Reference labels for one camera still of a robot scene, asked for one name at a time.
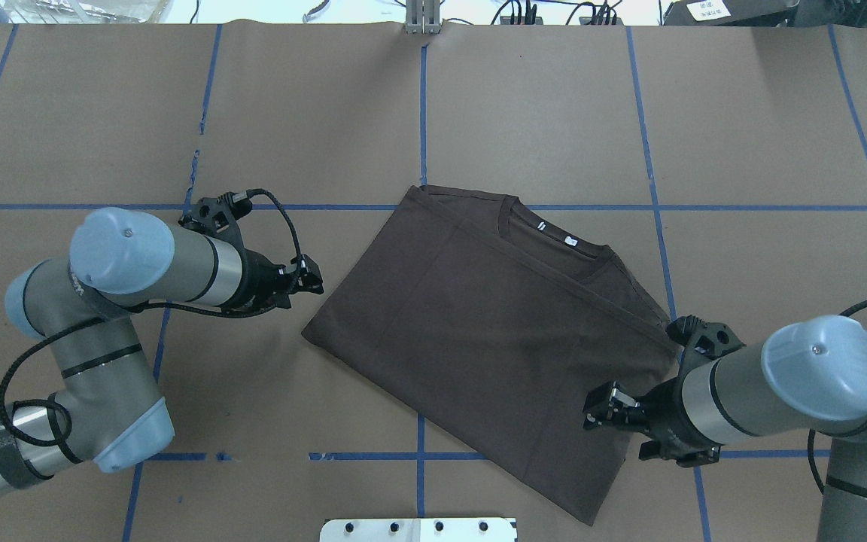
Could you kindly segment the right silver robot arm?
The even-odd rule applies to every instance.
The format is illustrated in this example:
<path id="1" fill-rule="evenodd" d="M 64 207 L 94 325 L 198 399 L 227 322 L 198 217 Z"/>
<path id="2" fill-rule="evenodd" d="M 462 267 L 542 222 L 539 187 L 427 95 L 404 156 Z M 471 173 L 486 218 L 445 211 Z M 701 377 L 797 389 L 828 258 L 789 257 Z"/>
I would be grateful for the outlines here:
<path id="1" fill-rule="evenodd" d="M 819 541 L 867 541 L 867 300 L 776 330 L 747 346 L 726 324 L 679 317 L 665 333 L 683 349 L 677 376 L 640 397 L 612 381 L 589 391 L 583 426 L 646 436 L 641 460 L 712 465 L 724 446 L 809 432 L 822 495 Z"/>

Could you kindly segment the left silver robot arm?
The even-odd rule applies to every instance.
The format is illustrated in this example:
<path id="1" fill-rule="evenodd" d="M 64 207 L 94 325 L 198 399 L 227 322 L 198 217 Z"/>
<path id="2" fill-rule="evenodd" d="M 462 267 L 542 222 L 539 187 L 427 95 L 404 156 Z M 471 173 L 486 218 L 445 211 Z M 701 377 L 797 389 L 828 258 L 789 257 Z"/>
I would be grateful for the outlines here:
<path id="1" fill-rule="evenodd" d="M 16 277 L 5 312 L 34 346 L 0 381 L 0 497 L 92 462 L 129 469 L 172 442 L 166 399 L 133 325 L 172 309 L 230 319 L 289 309 L 324 291 L 322 273 L 289 225 L 286 264 L 245 247 L 238 225 L 251 191 L 204 198 L 169 225 L 102 207 L 77 227 L 65 257 Z"/>

